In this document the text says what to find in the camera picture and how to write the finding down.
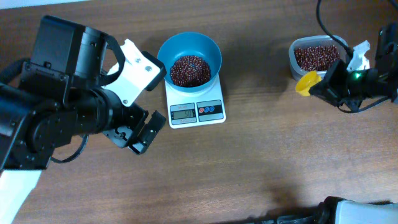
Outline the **yellow plastic measuring scoop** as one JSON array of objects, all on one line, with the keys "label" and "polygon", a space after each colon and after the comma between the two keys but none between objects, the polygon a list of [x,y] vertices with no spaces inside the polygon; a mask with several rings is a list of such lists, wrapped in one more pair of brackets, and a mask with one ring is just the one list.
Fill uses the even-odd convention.
[{"label": "yellow plastic measuring scoop", "polygon": [[322,80],[316,71],[305,74],[296,84],[295,91],[302,96],[310,96],[310,89]]}]

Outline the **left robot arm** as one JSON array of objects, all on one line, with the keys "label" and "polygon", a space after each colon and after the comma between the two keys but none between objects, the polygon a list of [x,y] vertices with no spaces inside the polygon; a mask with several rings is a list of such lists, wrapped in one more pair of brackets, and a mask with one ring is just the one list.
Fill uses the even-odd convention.
[{"label": "left robot arm", "polygon": [[92,134],[145,153],[165,124],[135,102],[165,65],[131,40],[54,16],[42,18],[30,58],[1,72],[1,222],[11,223],[56,148]]}]

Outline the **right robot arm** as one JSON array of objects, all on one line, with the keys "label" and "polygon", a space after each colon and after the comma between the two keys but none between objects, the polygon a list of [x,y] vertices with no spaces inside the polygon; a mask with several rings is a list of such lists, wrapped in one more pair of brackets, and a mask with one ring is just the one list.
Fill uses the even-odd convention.
[{"label": "right robot arm", "polygon": [[[397,24],[381,28],[375,67],[352,69],[339,60],[322,81],[308,89],[311,96],[355,114],[390,100],[397,103]],[[318,205],[312,223],[397,223],[397,204],[377,205],[329,196]]]}]

